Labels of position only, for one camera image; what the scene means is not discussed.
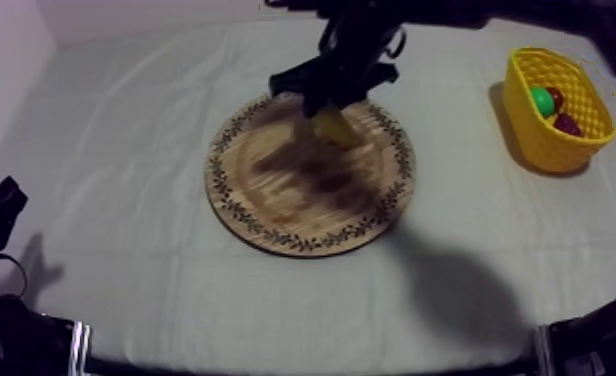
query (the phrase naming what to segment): black cable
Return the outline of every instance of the black cable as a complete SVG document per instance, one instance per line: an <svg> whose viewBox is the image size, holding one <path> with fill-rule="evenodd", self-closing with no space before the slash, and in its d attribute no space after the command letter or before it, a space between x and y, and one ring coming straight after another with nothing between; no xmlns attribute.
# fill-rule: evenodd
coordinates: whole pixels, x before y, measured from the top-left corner
<svg viewBox="0 0 616 376"><path fill-rule="evenodd" d="M19 271L21 272L21 277L23 278L23 288L21 289L21 292L18 295L15 294L7 294L5 295L6 297L17 297L17 298L22 298L23 295L25 295L26 291L28 290L28 274L26 273L26 270L23 268L23 266L21 266L21 264L16 261L16 259L10 255L4 254L4 253L0 253L0 260L9 260L12 264L16 265L16 267L19 269Z"/></svg>
<svg viewBox="0 0 616 376"><path fill-rule="evenodd" d="M12 264L16 265L16 267L19 268L19 271L21 272L21 277L23 277L23 288L21 289L21 292L17 296L19 298L22 298L23 295L26 293L26 290L28 290L28 275L26 274L26 270L23 268L23 266L21 266L21 264L18 261L16 261L14 257L10 255L0 253L0 260L9 260L12 262Z"/></svg>

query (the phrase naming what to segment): table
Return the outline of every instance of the table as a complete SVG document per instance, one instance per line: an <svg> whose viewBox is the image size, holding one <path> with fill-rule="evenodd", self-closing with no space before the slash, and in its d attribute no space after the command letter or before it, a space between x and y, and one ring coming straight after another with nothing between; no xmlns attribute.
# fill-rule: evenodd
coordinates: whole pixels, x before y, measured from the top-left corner
<svg viewBox="0 0 616 376"><path fill-rule="evenodd" d="M315 55L323 27L215 24L60 50L0 149L0 179L30 197L7 250L30 271L28 304L92 325L95 356L136 365L379 374L508 361L529 328L616 296L616 140L576 176L539 175L507 146L500 101L512 48L602 59L583 38L501 20L408 26L401 79L371 93L417 161L391 234L302 261L222 227L203 186L209 143L271 74ZM616 78L589 74L616 119Z"/></svg>

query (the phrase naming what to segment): round wooden board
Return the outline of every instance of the round wooden board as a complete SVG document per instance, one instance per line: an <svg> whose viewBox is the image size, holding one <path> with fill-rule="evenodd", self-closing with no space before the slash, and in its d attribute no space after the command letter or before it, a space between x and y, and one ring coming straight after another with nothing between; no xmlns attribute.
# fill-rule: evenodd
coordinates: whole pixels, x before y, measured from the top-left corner
<svg viewBox="0 0 616 376"><path fill-rule="evenodd" d="M224 225L262 250L301 258L351 251L387 229L413 193L411 144L376 104L343 115L362 138L347 151L316 134L294 95L262 96L234 114L205 170Z"/></svg>

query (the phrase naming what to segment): plastic basket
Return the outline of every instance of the plastic basket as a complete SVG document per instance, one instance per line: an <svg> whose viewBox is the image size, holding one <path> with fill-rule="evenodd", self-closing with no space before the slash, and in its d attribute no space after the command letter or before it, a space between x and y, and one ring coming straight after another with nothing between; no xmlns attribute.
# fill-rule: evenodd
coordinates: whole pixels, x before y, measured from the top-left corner
<svg viewBox="0 0 616 376"><path fill-rule="evenodd" d="M565 103L560 113L577 122L583 137L553 127L557 115L544 119L530 87L558 88ZM609 111L583 69L554 52L522 48L511 52L504 81L504 107L513 124L523 156L549 172L569 172L588 162L616 136Z"/></svg>

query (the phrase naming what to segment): green ball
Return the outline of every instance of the green ball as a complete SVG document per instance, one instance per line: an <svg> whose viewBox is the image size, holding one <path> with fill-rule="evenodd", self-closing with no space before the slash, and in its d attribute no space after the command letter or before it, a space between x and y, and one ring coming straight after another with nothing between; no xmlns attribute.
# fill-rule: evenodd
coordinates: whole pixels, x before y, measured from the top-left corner
<svg viewBox="0 0 616 376"><path fill-rule="evenodd" d="M555 112L555 103L553 102L553 96L548 90L543 87L533 87L530 89L530 95L532 95L534 104L537 106L537 110L539 110L539 113L541 113L544 119L553 115L553 112Z"/></svg>

